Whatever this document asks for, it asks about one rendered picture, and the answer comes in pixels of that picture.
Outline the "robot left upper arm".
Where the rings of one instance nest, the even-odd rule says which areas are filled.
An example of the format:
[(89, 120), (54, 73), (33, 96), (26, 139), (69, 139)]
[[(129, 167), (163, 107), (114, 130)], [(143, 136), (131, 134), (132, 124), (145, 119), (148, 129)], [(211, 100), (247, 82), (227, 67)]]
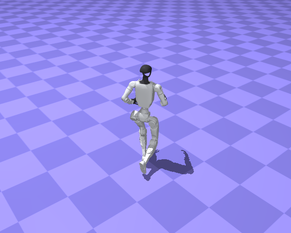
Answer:
[(132, 92), (133, 88), (135, 87), (137, 81), (131, 81), (127, 87), (127, 89), (125, 90), (124, 95), (122, 96), (121, 100), (123, 100), (124, 102), (127, 102), (129, 100), (128, 95)]

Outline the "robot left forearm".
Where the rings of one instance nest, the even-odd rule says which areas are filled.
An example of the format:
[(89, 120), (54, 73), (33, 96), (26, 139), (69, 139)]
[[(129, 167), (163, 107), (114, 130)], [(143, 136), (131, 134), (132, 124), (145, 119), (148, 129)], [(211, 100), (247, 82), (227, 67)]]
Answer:
[(134, 103), (134, 101), (133, 101), (133, 100), (131, 100), (131, 99), (129, 99), (127, 102), (124, 102), (124, 103), (133, 104), (133, 103)]

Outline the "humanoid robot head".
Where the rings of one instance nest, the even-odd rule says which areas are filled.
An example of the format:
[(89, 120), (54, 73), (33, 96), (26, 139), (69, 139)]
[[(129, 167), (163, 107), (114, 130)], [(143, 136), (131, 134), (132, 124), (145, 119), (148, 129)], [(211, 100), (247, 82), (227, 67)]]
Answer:
[[(139, 81), (141, 84), (149, 84), (148, 77), (151, 75), (152, 67), (149, 65), (143, 65), (140, 68), (140, 72), (143, 74), (143, 79)], [(150, 73), (149, 76), (146, 76), (146, 73)]]

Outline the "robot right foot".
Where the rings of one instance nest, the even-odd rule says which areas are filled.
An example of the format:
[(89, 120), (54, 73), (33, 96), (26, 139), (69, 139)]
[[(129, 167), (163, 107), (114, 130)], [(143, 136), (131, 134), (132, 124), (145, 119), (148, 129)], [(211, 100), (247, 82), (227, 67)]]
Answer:
[(146, 163), (145, 163), (145, 161), (141, 161), (141, 162), (139, 163), (139, 165), (140, 165), (140, 169), (141, 169), (141, 171), (142, 171), (144, 174), (146, 174)]

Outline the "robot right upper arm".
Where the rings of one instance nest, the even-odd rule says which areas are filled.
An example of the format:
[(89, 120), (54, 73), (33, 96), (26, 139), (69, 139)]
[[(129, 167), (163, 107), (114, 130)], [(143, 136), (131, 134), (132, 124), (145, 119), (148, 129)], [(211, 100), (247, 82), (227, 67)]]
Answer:
[(164, 93), (163, 93), (163, 90), (162, 90), (162, 86), (160, 84), (153, 84), (153, 89), (155, 92), (157, 92), (157, 95), (159, 96), (160, 98), (160, 103), (161, 103), (161, 106), (166, 106), (167, 103), (166, 103), (166, 100), (165, 100), (165, 96), (164, 96)]

